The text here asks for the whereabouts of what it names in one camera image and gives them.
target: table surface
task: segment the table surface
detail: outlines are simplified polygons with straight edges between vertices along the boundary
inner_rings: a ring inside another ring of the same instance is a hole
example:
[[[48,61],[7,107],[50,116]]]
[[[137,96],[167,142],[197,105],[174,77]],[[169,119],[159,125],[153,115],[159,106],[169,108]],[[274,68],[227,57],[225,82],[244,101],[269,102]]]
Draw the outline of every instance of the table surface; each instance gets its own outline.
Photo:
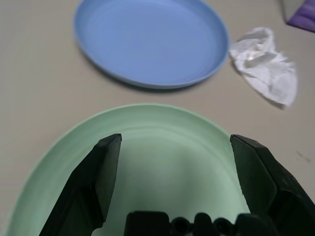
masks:
[[[315,33],[284,24],[277,0],[208,0],[235,42],[255,27],[275,33],[277,50],[296,63],[298,92],[279,109],[254,92],[231,61],[187,89],[151,92],[106,78],[73,36],[78,0],[0,2],[0,229],[42,155],[78,122],[116,106],[155,102],[198,112],[229,133],[267,146],[315,200]]]

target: crumpled paper towel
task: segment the crumpled paper towel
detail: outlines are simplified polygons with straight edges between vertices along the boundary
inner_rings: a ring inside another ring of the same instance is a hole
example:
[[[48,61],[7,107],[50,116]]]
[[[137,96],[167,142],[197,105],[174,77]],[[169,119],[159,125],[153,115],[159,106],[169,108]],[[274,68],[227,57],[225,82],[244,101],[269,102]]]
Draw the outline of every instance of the crumpled paper towel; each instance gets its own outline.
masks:
[[[270,29],[259,27],[246,33],[231,46],[230,56],[245,80],[264,97],[292,104],[297,90],[295,64],[275,51]]]

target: purple object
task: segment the purple object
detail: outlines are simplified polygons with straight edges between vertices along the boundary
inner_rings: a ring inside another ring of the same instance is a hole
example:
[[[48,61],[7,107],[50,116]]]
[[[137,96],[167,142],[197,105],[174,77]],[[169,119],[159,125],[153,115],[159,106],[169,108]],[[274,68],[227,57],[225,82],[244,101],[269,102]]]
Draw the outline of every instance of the purple object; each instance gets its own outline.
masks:
[[[315,32],[315,0],[305,0],[287,24]]]

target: plate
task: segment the plate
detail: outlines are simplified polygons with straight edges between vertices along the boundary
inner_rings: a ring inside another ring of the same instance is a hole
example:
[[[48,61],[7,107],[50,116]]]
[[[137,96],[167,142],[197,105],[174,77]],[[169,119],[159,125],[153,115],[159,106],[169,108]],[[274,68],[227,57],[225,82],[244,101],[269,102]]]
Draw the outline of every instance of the plate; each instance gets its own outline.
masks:
[[[83,0],[74,28],[82,51],[98,67],[147,88],[198,83],[228,54],[222,20],[200,0]]]
[[[100,113],[53,145],[26,182],[6,235],[39,235],[71,172],[114,133],[123,138],[115,190],[107,221],[93,236],[122,236],[134,210],[190,221],[205,212],[232,222],[249,212],[227,133],[181,108],[135,104]]]

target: plate rim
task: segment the plate rim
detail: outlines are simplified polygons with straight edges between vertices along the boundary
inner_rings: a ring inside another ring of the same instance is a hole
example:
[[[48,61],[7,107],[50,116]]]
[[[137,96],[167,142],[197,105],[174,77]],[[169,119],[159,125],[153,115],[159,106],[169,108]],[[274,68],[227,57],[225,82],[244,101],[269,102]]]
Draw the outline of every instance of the plate rim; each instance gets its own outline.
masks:
[[[93,57],[93,53],[91,53],[87,47],[84,46],[81,37],[79,36],[79,32],[78,32],[78,17],[79,17],[79,11],[80,9],[83,7],[84,4],[86,4],[88,1],[90,0],[81,0],[81,2],[79,3],[79,5],[77,6],[75,13],[74,13],[74,18],[73,18],[73,22],[74,22],[74,35],[77,41],[77,44],[81,50],[81,52],[83,52],[84,55],[86,55],[86,57],[89,59],[90,62],[92,62],[94,65],[96,65],[99,69],[101,69],[103,72],[105,72],[105,74],[108,74],[111,77],[114,77],[115,79],[118,79],[119,81],[122,81],[124,83],[127,84],[131,84],[134,86],[139,86],[139,87],[143,87],[143,88],[148,88],[148,89],[178,89],[178,88],[183,88],[183,87],[187,87],[193,84],[197,84],[201,81],[204,81],[205,79],[209,78],[210,76],[212,76],[213,74],[215,74],[226,62],[226,59],[228,57],[228,52],[229,52],[229,48],[230,48],[230,37],[228,34],[228,30],[227,30],[227,26],[225,25],[224,21],[222,20],[221,16],[208,4],[206,3],[204,0],[195,0],[195,1],[199,1],[205,8],[207,8],[208,10],[210,10],[212,12],[212,14],[214,14],[214,16],[218,19],[219,23],[222,26],[223,32],[225,34],[226,37],[226,48],[225,48],[225,52],[224,52],[224,57],[222,59],[222,61],[214,68],[212,69],[208,74],[202,76],[202,77],[198,77],[195,78],[191,81],[189,81],[189,83],[170,83],[170,84],[154,84],[154,83],[142,83],[133,79],[129,79],[127,77],[121,76],[107,68],[105,68],[104,66],[101,65],[101,63],[99,61],[97,61],[94,57]]]
[[[203,121],[205,121],[206,123],[212,125],[214,128],[216,128],[218,131],[220,131],[223,135],[225,135],[228,139],[229,139],[229,133],[227,133],[224,129],[222,129],[220,126],[216,125],[214,122],[212,122],[210,119],[206,118],[205,116],[188,110],[186,108],[180,107],[180,106],[175,106],[175,105],[171,105],[171,104],[164,104],[164,103],[131,103],[131,104],[126,104],[126,105],[122,105],[122,106],[118,106],[118,107],[113,107],[101,112],[98,112],[86,119],[84,119],[83,121],[77,123],[76,125],[72,126],[70,129],[68,129],[66,132],[64,132],[63,134],[61,134],[48,148],[48,150],[46,152],[44,152],[43,155],[41,155],[41,157],[39,158],[39,160],[37,160],[37,162],[35,163],[35,166],[31,169],[31,171],[27,174],[27,177],[25,178],[24,182],[22,183],[22,188],[19,191],[17,197],[16,197],[16,202],[15,205],[11,208],[9,216],[6,218],[8,220],[8,225],[5,227],[5,230],[3,231],[3,236],[9,236],[9,233],[11,231],[12,228],[12,219],[14,218],[14,215],[16,214],[16,209],[17,206],[19,205],[19,203],[22,201],[22,194],[25,191],[25,186],[27,185],[27,183],[30,181],[32,175],[34,174],[35,170],[40,166],[40,164],[43,162],[43,160],[45,159],[45,157],[47,156],[47,154],[52,150],[52,148],[54,148],[65,136],[67,136],[68,134],[70,134],[72,131],[74,131],[75,129],[77,129],[79,126],[81,126],[82,124],[86,123],[87,121],[90,121],[92,119],[94,119],[95,117],[101,116],[105,113],[109,113],[115,110],[120,110],[120,109],[125,109],[125,108],[130,108],[130,107],[145,107],[145,106],[154,106],[154,107],[162,107],[162,108],[171,108],[177,111],[181,111],[181,112],[185,112],[188,113],[189,115],[195,116]]]

